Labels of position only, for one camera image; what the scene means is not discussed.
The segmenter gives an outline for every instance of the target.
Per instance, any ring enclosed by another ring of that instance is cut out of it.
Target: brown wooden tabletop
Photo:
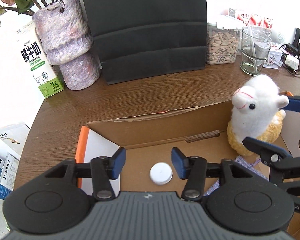
[[[202,106],[231,99],[251,76],[234,64],[206,65],[204,70],[168,74],[107,85],[101,77],[92,86],[64,91],[44,100],[24,147],[15,188],[66,158],[73,158],[81,126],[90,121]],[[300,94],[300,76],[280,68],[262,70],[280,87]]]

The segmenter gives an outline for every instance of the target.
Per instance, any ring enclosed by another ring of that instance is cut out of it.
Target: plush toy nose
[[[246,107],[248,102],[253,99],[254,95],[254,88],[249,86],[241,87],[234,92],[232,96],[232,104],[238,109],[243,109]]]

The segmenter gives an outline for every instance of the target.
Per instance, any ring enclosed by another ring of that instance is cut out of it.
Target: fresh milk carton
[[[33,21],[17,30],[17,44],[24,67],[45,98],[64,88],[64,80],[58,66],[51,66],[42,50]]]

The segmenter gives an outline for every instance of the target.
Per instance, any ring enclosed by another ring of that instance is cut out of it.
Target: plush toy
[[[266,75],[251,78],[232,96],[232,116],[227,134],[230,146],[240,155],[251,155],[242,144],[245,137],[273,143],[279,136],[287,106],[287,96],[279,95],[279,88]]]

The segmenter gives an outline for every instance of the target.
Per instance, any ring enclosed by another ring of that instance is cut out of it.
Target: plush toy ear
[[[276,103],[278,108],[283,108],[289,104],[289,98],[287,96],[278,96]]]

